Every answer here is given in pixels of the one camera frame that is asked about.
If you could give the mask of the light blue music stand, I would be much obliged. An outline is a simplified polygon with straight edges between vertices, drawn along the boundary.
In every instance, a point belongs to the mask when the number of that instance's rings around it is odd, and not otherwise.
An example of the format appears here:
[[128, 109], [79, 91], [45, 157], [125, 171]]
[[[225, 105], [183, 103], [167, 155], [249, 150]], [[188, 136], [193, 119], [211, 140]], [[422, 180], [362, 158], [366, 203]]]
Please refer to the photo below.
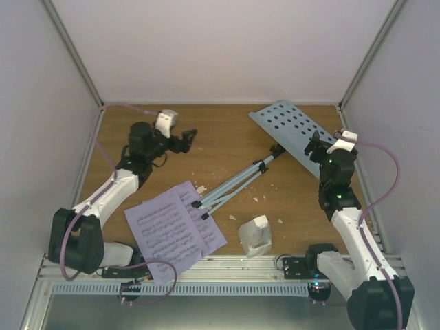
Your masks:
[[319, 177], [319, 165], [305, 155], [304, 149], [315, 132], [324, 142], [332, 144], [335, 141], [330, 133], [290, 101], [277, 102], [260, 111], [251, 112], [249, 116], [276, 141], [276, 145], [271, 147], [268, 157], [256, 160], [233, 178], [191, 203], [193, 208], [202, 211], [203, 220], [267, 172], [268, 164], [285, 152], [313, 176]]

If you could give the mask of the sheet music papers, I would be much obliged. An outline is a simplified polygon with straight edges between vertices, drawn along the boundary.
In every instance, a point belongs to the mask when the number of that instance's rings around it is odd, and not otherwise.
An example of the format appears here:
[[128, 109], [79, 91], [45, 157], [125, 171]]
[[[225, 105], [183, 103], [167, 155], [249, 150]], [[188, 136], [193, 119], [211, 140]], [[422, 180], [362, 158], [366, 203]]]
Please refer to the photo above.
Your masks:
[[157, 285], [173, 281], [202, 258], [227, 244], [226, 238], [205, 210], [191, 203], [199, 194], [190, 181], [124, 211], [137, 246]]

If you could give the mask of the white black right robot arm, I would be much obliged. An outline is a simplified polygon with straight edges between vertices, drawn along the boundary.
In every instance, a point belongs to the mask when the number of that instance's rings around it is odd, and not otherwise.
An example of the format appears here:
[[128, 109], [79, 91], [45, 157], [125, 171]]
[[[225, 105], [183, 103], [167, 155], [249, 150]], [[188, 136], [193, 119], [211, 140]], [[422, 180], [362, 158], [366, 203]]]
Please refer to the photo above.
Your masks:
[[342, 130], [335, 142], [324, 141], [314, 131], [305, 155], [319, 165], [318, 202], [338, 231], [350, 259], [336, 251], [319, 252], [305, 260], [312, 278], [325, 275], [346, 301], [355, 329], [405, 329], [415, 288], [389, 264], [371, 234], [363, 210], [351, 187], [358, 156], [358, 135]]

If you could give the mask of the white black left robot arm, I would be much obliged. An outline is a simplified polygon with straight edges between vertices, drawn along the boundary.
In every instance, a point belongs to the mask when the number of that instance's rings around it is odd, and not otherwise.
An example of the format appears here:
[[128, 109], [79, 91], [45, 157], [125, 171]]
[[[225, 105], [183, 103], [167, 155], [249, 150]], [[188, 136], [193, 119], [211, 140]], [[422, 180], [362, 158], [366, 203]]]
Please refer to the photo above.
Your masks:
[[71, 209], [58, 209], [52, 220], [48, 259], [67, 270], [92, 274], [102, 267], [117, 267], [127, 278], [137, 276], [141, 260], [123, 243], [106, 243], [102, 229], [109, 217], [129, 196], [137, 192], [156, 167], [155, 160], [171, 151], [189, 152], [196, 129], [172, 135], [173, 124], [157, 120], [154, 125], [136, 122], [129, 131], [128, 144], [108, 180], [90, 197]]

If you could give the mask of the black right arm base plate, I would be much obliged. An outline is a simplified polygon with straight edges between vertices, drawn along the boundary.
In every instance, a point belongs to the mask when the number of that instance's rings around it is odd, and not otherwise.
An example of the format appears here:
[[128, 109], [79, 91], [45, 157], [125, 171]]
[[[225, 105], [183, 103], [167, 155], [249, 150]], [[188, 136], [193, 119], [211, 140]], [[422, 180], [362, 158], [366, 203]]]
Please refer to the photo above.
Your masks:
[[319, 269], [317, 260], [306, 256], [282, 256], [281, 269], [285, 279], [292, 280], [327, 280]]

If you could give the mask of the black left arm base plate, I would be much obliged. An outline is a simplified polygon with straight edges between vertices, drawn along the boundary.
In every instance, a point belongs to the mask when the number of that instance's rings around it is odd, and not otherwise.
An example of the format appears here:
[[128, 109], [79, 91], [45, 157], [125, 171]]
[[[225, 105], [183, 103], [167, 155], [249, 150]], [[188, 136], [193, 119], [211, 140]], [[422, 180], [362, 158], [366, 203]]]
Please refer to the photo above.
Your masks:
[[102, 278], [146, 278], [152, 280], [153, 275], [141, 256], [133, 257], [127, 266], [106, 266], [99, 268], [96, 273]]

